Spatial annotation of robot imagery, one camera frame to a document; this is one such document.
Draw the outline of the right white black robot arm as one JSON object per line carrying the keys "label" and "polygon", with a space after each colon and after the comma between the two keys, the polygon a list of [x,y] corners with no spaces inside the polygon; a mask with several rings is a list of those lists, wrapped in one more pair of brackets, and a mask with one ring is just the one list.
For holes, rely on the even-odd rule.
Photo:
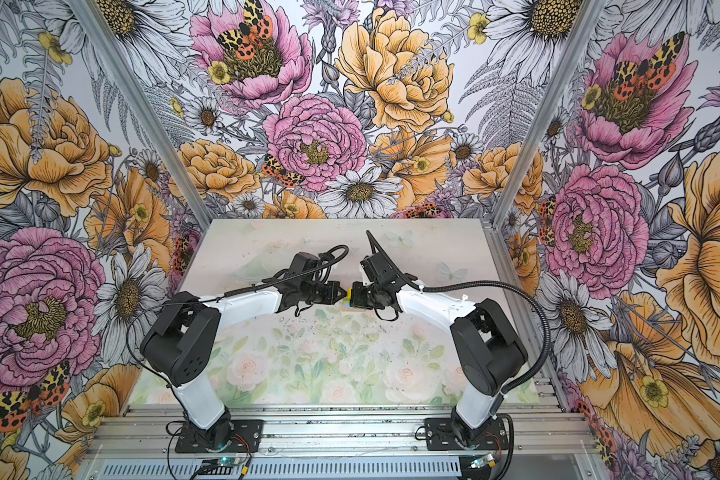
{"label": "right white black robot arm", "polygon": [[451,428],[461,447],[473,448],[498,420],[506,386],[528,360],[528,353],[501,305],[487,298],[474,302],[435,292],[394,263],[371,232],[371,253],[361,260],[362,281],[352,285],[354,309],[406,314],[445,330],[451,336],[467,380],[451,414]]}

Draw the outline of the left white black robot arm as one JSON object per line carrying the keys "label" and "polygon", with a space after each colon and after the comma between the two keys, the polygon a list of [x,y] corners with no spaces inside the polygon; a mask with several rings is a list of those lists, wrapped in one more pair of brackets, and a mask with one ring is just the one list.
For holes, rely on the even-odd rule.
{"label": "left white black robot arm", "polygon": [[348,253],[346,245],[318,255],[299,252],[289,267],[259,283],[216,296],[181,291],[162,304],[139,353],[182,407],[190,447],[222,452],[243,441],[206,372],[221,330],[262,315],[288,310],[299,315],[313,305],[343,300],[347,291],[330,274]]}

